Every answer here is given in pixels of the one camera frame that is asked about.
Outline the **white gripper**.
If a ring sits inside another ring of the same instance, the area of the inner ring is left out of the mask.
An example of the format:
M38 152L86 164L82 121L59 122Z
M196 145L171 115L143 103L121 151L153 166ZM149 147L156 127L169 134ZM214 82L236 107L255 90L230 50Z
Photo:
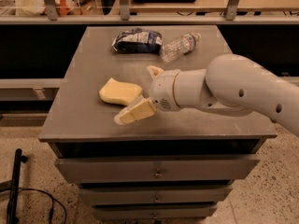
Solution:
M156 113L157 107L163 111L180 110L174 94L175 80L179 70L164 71L154 65L149 65L147 70L153 79L149 86L150 98L145 98L143 95L136 97L114 117L118 125L127 125L149 118Z

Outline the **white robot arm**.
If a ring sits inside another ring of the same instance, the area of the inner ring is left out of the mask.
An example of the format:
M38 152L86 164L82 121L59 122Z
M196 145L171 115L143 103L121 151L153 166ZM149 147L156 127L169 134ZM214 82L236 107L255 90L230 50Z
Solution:
M234 54L214 58L205 69L159 72L153 76L149 97L137 96L114 121L126 125L158 109L183 108L226 116L255 111L299 135L299 87Z

